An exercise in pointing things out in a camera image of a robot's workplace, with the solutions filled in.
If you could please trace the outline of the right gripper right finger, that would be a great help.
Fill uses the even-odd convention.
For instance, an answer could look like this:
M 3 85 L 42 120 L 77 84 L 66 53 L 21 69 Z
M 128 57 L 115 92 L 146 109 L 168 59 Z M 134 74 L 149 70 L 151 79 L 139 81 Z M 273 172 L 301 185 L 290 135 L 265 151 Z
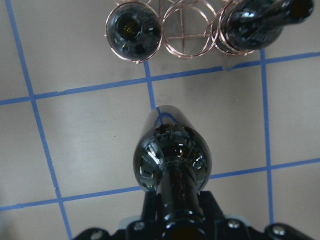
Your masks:
M 224 220 L 224 213 L 210 191 L 200 191 L 198 200 L 207 223 Z

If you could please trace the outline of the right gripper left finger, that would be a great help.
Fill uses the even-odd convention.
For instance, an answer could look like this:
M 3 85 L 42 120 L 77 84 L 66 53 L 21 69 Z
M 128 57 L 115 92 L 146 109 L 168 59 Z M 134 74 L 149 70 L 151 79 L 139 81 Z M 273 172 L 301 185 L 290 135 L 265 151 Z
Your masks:
M 158 217 L 158 203 L 156 192 L 146 192 L 144 195 L 141 220 L 146 223 L 154 224 Z

